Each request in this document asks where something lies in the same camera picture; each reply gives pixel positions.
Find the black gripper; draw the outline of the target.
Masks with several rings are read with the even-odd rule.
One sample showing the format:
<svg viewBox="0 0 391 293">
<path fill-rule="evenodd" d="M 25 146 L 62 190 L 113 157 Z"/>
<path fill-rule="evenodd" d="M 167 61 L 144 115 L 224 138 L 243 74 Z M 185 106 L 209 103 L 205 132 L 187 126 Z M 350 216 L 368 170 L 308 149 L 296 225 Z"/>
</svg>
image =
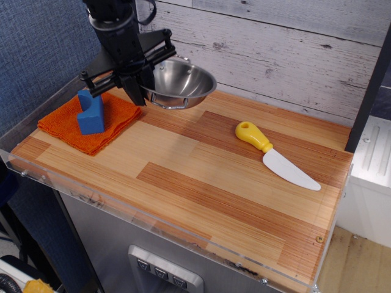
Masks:
<svg viewBox="0 0 391 293">
<path fill-rule="evenodd" d="M 169 29 L 136 33 L 133 17 L 114 22 L 89 17 L 101 49 L 93 61 L 79 74 L 93 97 L 114 87 L 124 89 L 136 106 L 145 106 L 142 92 L 155 90 L 155 65 L 174 56 Z"/>
</svg>

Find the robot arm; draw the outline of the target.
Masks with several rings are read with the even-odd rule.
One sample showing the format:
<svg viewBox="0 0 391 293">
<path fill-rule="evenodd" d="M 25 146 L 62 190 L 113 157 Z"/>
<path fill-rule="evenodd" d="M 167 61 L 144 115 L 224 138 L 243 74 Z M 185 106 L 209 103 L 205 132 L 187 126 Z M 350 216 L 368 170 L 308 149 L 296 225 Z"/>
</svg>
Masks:
<svg viewBox="0 0 391 293">
<path fill-rule="evenodd" d="M 141 34 L 139 26 L 150 24 L 153 9 L 139 20 L 134 1 L 85 1 L 89 22 L 101 49 L 79 74 L 93 97 L 117 87 L 137 106 L 144 106 L 147 90 L 155 89 L 155 65 L 175 55 L 171 31 L 162 29 Z"/>
</svg>

